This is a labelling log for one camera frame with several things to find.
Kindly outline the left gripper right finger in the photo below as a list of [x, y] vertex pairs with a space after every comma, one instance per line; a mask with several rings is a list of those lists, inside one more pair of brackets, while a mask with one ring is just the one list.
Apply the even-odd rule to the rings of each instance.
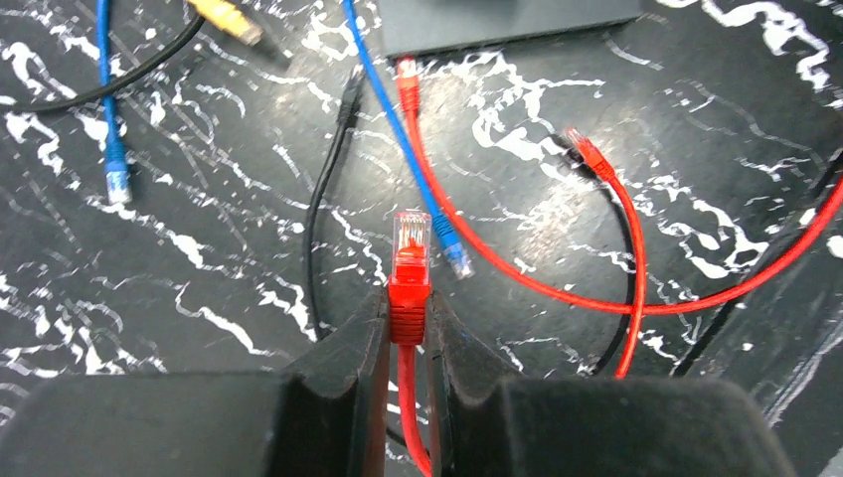
[[436, 476], [791, 476], [753, 400], [710, 379], [519, 372], [440, 293], [426, 305]]

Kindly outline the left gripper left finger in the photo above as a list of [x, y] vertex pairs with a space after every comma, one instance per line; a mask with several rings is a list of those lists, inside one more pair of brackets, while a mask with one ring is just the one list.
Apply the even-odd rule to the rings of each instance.
[[1, 432], [5, 476], [380, 476], [387, 297], [273, 372], [69, 375]]

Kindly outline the black pad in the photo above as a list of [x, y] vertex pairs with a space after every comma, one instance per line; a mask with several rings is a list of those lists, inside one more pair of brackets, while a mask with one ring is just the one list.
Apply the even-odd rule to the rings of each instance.
[[638, 0], [380, 0], [377, 6], [391, 58], [621, 24], [643, 13]]

